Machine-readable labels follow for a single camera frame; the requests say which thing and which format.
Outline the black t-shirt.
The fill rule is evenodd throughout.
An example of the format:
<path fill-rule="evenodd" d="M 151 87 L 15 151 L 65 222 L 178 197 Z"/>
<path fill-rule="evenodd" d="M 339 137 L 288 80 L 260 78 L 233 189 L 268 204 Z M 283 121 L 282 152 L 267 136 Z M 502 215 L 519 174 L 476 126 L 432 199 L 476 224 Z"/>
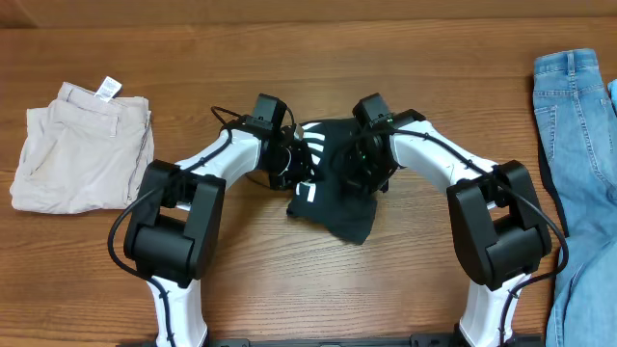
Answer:
<path fill-rule="evenodd" d="M 353 119 L 314 120 L 301 124 L 310 159 L 320 173 L 314 181 L 299 182 L 286 209 L 290 218 L 325 227 L 333 236 L 356 245 L 364 243 L 375 220 L 377 201 L 370 194 L 345 186 L 343 145 L 358 132 Z"/>

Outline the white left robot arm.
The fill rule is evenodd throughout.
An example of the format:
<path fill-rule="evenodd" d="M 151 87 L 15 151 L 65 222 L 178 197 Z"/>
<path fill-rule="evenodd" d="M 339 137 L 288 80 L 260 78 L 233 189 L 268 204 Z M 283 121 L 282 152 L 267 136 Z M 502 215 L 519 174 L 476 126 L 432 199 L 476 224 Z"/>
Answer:
<path fill-rule="evenodd" d="M 127 222 L 116 263 L 144 280 L 158 324 L 155 346 L 205 346 L 209 332 L 201 312 L 201 278 L 217 247 L 225 194 L 254 170 L 269 174 L 276 189 L 313 176 L 317 160 L 297 123 L 281 117 L 240 116 L 223 124 L 219 137 L 198 154 L 146 168 L 138 198 L 110 231 Z"/>

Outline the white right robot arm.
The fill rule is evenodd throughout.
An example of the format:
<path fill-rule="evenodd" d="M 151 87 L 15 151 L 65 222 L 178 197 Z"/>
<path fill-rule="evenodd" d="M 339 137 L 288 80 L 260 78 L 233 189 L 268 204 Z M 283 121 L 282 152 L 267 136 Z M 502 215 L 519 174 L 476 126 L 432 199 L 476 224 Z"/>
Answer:
<path fill-rule="evenodd" d="M 353 111 L 357 129 L 340 154 L 341 178 L 367 192 L 386 190 L 399 168 L 416 171 L 446 195 L 454 251 L 470 279 L 466 309 L 449 346 L 539 346 L 515 334 L 522 289 L 551 251 L 549 219 L 526 167 L 497 164 L 447 140 L 417 111 Z"/>

